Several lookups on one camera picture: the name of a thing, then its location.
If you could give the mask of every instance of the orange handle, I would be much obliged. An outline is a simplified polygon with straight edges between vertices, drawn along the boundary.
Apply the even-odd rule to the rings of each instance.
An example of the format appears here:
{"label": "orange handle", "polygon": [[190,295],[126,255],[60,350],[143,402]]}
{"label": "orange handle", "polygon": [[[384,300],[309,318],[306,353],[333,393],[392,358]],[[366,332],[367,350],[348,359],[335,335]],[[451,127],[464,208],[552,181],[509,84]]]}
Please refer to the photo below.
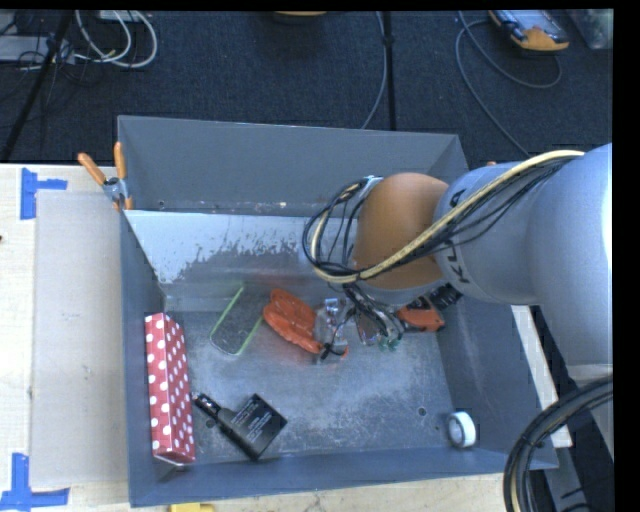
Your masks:
{"label": "orange handle", "polygon": [[116,172],[121,180],[127,177],[127,166],[124,163],[124,153],[122,152],[122,142],[116,142],[113,146],[113,160],[116,163]]}
{"label": "orange handle", "polygon": [[102,186],[106,183],[107,177],[89,155],[78,153],[78,162],[89,172],[98,185]]}

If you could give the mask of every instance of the roll of tape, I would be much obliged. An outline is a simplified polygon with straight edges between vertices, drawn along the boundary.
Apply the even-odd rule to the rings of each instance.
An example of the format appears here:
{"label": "roll of tape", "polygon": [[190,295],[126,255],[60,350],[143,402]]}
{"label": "roll of tape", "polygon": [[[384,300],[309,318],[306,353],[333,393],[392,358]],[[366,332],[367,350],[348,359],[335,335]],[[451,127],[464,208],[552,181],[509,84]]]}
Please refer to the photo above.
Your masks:
{"label": "roll of tape", "polygon": [[476,442],[476,426],[464,411],[458,411],[448,418],[449,439],[458,448],[468,448]]}

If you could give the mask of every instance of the polka dot gift box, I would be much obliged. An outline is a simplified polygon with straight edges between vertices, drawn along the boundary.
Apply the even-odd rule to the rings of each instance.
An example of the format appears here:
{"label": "polka dot gift box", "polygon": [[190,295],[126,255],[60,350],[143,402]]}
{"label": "polka dot gift box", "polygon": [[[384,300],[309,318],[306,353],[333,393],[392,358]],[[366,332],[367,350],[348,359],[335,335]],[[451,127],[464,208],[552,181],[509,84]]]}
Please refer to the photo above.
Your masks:
{"label": "polka dot gift box", "polygon": [[191,393],[182,327],[166,313],[145,317],[153,456],[172,464],[195,460]]}

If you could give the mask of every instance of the metal clamp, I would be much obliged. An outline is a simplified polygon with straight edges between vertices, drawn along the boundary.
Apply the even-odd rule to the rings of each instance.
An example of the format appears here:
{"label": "metal clamp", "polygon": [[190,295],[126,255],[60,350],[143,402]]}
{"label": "metal clamp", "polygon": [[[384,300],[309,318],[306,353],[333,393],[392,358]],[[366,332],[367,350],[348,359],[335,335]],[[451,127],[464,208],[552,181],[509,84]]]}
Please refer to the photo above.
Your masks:
{"label": "metal clamp", "polygon": [[102,187],[116,210],[132,210],[133,198],[127,187],[127,167],[124,163],[122,143],[116,142],[113,146],[113,157],[118,176],[112,178],[107,178],[87,153],[79,153],[78,162],[87,170],[95,182]]}

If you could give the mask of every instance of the black mat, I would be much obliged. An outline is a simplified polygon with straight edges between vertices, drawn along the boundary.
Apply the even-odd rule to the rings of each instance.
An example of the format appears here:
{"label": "black mat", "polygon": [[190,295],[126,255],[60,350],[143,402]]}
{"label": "black mat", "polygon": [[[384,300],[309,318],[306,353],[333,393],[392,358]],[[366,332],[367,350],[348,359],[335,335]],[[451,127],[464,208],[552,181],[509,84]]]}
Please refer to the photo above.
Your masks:
{"label": "black mat", "polygon": [[[486,11],[464,13],[467,23],[482,22],[470,29],[478,43],[520,80],[552,82],[559,63],[562,76],[548,89],[499,74],[468,35],[460,38],[456,55],[463,27],[456,11],[391,13],[393,103],[386,90],[367,128],[456,133],[471,168],[487,160],[520,160],[522,149],[590,149],[611,142],[613,52],[589,49],[565,11],[553,12],[571,37],[557,60],[523,56],[488,23]],[[269,12],[151,14],[159,40],[153,63],[139,70],[81,60],[52,67],[10,161],[74,163],[78,151],[87,151],[98,163],[111,163],[119,114],[360,128],[374,106],[384,63],[374,12],[330,12],[306,23],[282,23]],[[59,15],[24,11],[19,26],[25,33],[53,32]],[[89,11],[82,19],[101,47],[124,44],[117,24],[98,22]],[[141,26],[135,32],[141,59],[149,37]],[[67,38],[86,53],[75,19]],[[520,148],[481,107],[459,66]],[[0,66],[3,143],[36,74]]]}

